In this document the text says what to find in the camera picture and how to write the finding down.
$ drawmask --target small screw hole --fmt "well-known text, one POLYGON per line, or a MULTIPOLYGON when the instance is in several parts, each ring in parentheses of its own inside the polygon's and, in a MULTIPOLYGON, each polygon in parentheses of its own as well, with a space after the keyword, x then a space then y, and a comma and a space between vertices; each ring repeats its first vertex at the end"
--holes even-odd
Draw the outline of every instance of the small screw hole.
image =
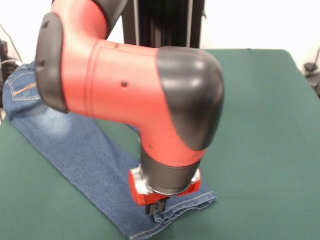
POLYGON ((128 83, 126 81, 121 82, 121 87, 123 88, 128 87, 128 83))

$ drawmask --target table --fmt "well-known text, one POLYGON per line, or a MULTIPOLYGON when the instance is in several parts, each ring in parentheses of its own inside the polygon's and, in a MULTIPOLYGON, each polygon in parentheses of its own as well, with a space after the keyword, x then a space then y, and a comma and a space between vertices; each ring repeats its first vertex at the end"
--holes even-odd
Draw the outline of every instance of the table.
MULTIPOLYGON (((209 52, 221 64, 226 95, 201 169, 219 199, 184 214, 153 239, 320 239, 317 95, 286 51, 209 52)), ((129 128, 98 124, 139 155, 129 128)), ((0 126, 0 186, 0 239, 126 239, 8 119, 0 126)))

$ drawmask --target white wall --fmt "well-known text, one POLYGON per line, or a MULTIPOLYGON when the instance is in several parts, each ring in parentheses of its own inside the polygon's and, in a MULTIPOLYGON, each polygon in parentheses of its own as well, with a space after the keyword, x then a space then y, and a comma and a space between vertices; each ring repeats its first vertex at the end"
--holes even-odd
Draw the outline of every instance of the white wall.
MULTIPOLYGON (((51 2, 0 0, 0 23, 25 63, 34 60, 39 27, 51 2)), ((205 11, 201 36, 205 49, 285 49, 302 70, 320 47, 320 0, 206 0, 205 11)), ((7 39, 1 30, 0 37, 7 39)), ((110 40, 123 43, 121 20, 110 40)))

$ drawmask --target orange stitching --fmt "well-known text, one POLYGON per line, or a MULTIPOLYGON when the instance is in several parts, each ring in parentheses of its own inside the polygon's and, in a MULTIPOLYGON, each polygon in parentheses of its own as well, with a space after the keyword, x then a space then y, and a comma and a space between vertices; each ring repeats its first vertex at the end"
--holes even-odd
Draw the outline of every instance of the orange stitching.
POLYGON ((23 91, 28 90, 28 89, 32 89, 32 88, 34 88, 34 87, 36 87, 36 86, 37 86, 36 83, 31 83, 31 84, 29 84, 28 86, 26 86, 25 88, 23 88, 23 89, 21 89, 21 90, 19 90, 19 91, 13 92, 13 96, 17 96, 18 94, 22 93, 23 91))

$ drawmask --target jeans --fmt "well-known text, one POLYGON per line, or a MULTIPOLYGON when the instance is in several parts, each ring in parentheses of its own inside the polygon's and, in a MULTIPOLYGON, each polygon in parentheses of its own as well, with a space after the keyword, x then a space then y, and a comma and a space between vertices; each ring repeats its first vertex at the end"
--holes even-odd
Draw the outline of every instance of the jeans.
POLYGON ((146 215, 128 184, 128 171, 139 160, 104 134, 94 119, 46 106, 34 63, 19 67, 6 81, 3 103, 11 124, 130 240, 149 239, 183 213, 204 209, 217 199, 203 183, 196 193, 171 197, 163 214, 146 215))

